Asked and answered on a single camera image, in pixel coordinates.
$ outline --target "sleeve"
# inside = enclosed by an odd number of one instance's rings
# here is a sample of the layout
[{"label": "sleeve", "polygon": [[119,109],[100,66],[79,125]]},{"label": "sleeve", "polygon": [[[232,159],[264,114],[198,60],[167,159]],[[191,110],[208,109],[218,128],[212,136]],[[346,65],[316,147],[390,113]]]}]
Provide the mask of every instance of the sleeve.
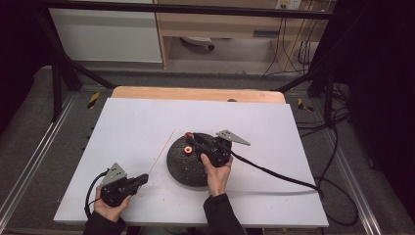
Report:
[{"label": "sleeve", "polygon": [[125,222],[120,218],[117,223],[112,222],[93,211],[85,223],[83,235],[119,235],[125,228]]},{"label": "sleeve", "polygon": [[245,235],[226,194],[208,197],[204,203],[208,235]]}]

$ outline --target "hand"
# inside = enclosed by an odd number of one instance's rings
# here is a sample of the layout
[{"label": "hand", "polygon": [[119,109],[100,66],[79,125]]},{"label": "hand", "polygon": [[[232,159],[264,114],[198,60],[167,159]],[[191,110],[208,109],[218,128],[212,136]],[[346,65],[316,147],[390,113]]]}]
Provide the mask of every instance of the hand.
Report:
[{"label": "hand", "polygon": [[[101,198],[101,188],[102,188],[101,186],[97,187],[95,199]],[[100,199],[94,203],[94,211],[112,222],[118,222],[118,219],[121,216],[121,213],[126,208],[128,208],[130,200],[131,200],[131,195],[126,197],[124,201],[122,201],[121,205],[119,205],[116,208],[113,208],[105,204],[104,201]]]},{"label": "hand", "polygon": [[218,195],[226,193],[226,183],[231,172],[231,165],[233,158],[229,159],[229,162],[222,167],[214,167],[210,163],[210,159],[205,154],[201,154],[202,163],[207,170],[207,185],[209,193],[216,197]]}]

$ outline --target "power cord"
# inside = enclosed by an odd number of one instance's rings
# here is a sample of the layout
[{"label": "power cord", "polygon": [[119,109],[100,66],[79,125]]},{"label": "power cord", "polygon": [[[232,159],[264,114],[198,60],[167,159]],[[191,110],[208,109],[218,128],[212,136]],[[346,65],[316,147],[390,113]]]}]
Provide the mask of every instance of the power cord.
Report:
[{"label": "power cord", "polygon": [[281,26],[282,26],[282,24],[283,24],[283,19],[281,18],[281,21],[280,21],[280,27],[278,28],[278,36],[277,36],[277,46],[276,46],[276,49],[275,49],[275,53],[274,53],[274,59],[272,59],[272,62],[271,62],[271,64],[269,65],[269,67],[268,67],[268,69],[263,73],[263,75],[261,76],[261,77],[265,77],[265,76],[267,76],[266,75],[266,73],[271,69],[271,67],[272,67],[272,65],[274,64],[274,62],[275,62],[275,59],[277,58],[277,53],[278,53],[278,44],[279,44],[279,39],[280,39],[280,31],[281,31]]},{"label": "power cord", "polygon": [[[333,159],[334,159],[334,157],[335,157],[335,155],[336,155],[336,152],[337,152],[337,149],[338,149],[338,146],[339,146],[339,134],[338,134],[338,131],[337,131],[337,128],[336,128],[336,125],[338,124],[338,123],[340,123],[341,121],[343,121],[343,120],[345,120],[346,118],[348,118],[348,113],[345,113],[345,114],[341,114],[341,115],[338,115],[338,113],[341,111],[341,110],[344,110],[344,109],[346,109],[346,107],[342,107],[342,108],[340,108],[340,109],[337,109],[335,112],[334,112],[334,114],[333,114],[333,118],[332,118],[332,121],[331,121],[331,126],[333,126],[333,131],[335,132],[335,138],[336,138],[336,140],[335,140],[335,147],[334,147],[334,150],[333,150],[333,153],[332,153],[332,155],[330,156],[330,159],[329,159],[329,161],[327,162],[327,164],[326,164],[326,166],[325,166],[325,168],[324,168],[324,170],[323,170],[323,172],[322,172],[322,174],[321,174],[321,176],[319,176],[319,177],[314,177],[314,179],[315,180],[317,180],[317,188],[319,188],[320,189],[320,187],[321,187],[321,184],[322,184],[322,182],[323,181],[325,181],[325,182],[327,182],[327,183],[329,183],[330,185],[332,185],[333,187],[335,187],[335,188],[337,188],[339,191],[341,191],[344,195],[346,195],[346,197],[351,201],[351,203],[352,203],[352,206],[353,206],[353,210],[354,210],[354,218],[353,218],[353,220],[351,221],[351,222],[343,222],[343,221],[339,221],[339,220],[337,220],[337,219],[334,219],[331,215],[329,215],[328,213],[326,213],[326,215],[327,215],[327,217],[329,218],[329,219],[331,219],[333,222],[335,222],[335,223],[337,223],[337,224],[339,224],[339,225],[342,225],[342,226],[352,226],[352,225],[354,225],[356,222],[357,222],[357,220],[358,220],[358,218],[359,218],[359,216],[358,216],[358,208],[357,208],[357,204],[356,204],[356,202],[354,201],[354,199],[351,197],[351,195],[348,193],[348,192],[346,192],[345,190],[343,190],[339,185],[337,185],[336,183],[334,183],[333,181],[331,181],[331,180],[329,180],[329,179],[327,179],[327,178],[325,178],[324,176],[325,176],[325,174],[327,173],[327,171],[328,171],[328,169],[329,169],[329,167],[330,167],[330,165],[331,165],[331,163],[332,163],[332,161],[333,161]],[[315,128],[315,130],[321,130],[321,129],[324,129],[324,128],[326,128],[326,127],[328,127],[329,126],[329,123],[327,123],[326,121],[317,121],[317,122],[315,122],[315,123],[323,123],[323,124],[320,124],[320,125],[318,125],[318,126],[314,126],[314,127],[299,127],[299,129],[301,129],[301,128],[303,128],[303,129],[312,129],[312,128]]]},{"label": "power cord", "polygon": [[264,171],[264,172],[266,172],[266,173],[268,173],[268,174],[270,174],[270,175],[272,175],[274,177],[277,177],[277,178],[283,179],[283,180],[288,181],[288,182],[291,182],[291,183],[299,184],[299,185],[302,185],[302,186],[305,186],[305,187],[314,189],[320,195],[320,199],[322,199],[322,200],[324,199],[324,193],[318,187],[316,187],[316,186],[314,186],[312,184],[309,184],[309,183],[306,183],[306,182],[302,182],[302,181],[299,181],[299,180],[296,180],[296,179],[287,177],[285,175],[276,173],[276,172],[274,172],[274,171],[272,171],[270,169],[267,169],[265,167],[261,167],[261,166],[259,166],[257,164],[252,163],[251,161],[249,161],[249,160],[247,160],[247,159],[245,159],[245,158],[243,158],[243,157],[235,154],[232,150],[230,150],[230,149],[228,149],[228,150],[230,151],[230,153],[232,154],[232,156],[234,156],[235,158],[237,158],[241,162],[246,163],[248,165],[251,165],[251,166],[253,166],[255,168],[258,168],[258,169],[260,169],[260,170],[262,170],[262,171]]},{"label": "power cord", "polygon": [[293,67],[293,69],[294,69],[295,71],[297,71],[297,72],[300,72],[300,71],[299,71],[299,70],[297,70],[297,69],[296,69],[296,67],[294,66],[293,61],[291,60],[290,56],[288,55],[288,53],[287,53],[287,51],[286,51],[286,49],[285,49],[284,42],[285,42],[285,29],[287,28],[287,19],[286,19],[286,18],[283,18],[283,19],[284,19],[284,29],[283,29],[283,51],[284,51],[284,54],[286,55],[286,57],[287,57],[288,61],[290,62],[291,66]]},{"label": "power cord", "polygon": [[97,202],[98,200],[101,200],[102,198],[96,199],[94,201],[92,201],[91,203],[89,203],[89,197],[91,196],[91,192],[92,189],[94,188],[95,183],[98,181],[98,179],[100,179],[101,177],[105,176],[108,173],[109,169],[107,169],[106,171],[100,173],[95,179],[94,181],[92,181],[91,186],[89,186],[88,189],[88,193],[86,194],[86,199],[85,199],[85,214],[86,216],[89,218],[91,216],[91,211],[89,210],[89,206],[95,202]]}]

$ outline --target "white table surface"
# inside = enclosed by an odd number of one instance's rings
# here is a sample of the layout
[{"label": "white table surface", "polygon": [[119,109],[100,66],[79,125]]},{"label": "white table surface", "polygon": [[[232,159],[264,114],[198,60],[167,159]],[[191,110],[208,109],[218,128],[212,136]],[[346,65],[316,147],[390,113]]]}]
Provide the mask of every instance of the white table surface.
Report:
[{"label": "white table surface", "polygon": [[[206,225],[203,203],[208,189],[178,183],[167,169],[166,155],[171,144],[187,131],[215,136],[223,129],[251,142],[251,146],[233,144],[235,153],[314,184],[289,105],[110,98],[54,220],[84,223],[84,201],[92,180],[118,163],[128,177],[149,173],[155,165],[149,182],[122,215],[128,224]],[[245,227],[328,226],[317,192],[236,159],[227,194]]]}]

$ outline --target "black disc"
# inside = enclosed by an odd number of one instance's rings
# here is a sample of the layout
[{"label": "black disc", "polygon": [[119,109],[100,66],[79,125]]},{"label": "black disc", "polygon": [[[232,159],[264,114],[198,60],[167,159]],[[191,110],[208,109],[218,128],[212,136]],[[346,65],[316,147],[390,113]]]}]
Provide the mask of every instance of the black disc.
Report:
[{"label": "black disc", "polygon": [[[207,134],[200,134],[208,140],[213,137]],[[167,153],[167,168],[171,175],[181,184],[190,187],[208,186],[208,175],[200,157],[195,154],[195,150],[189,156],[184,154],[186,144],[185,137],[177,139]]]}]

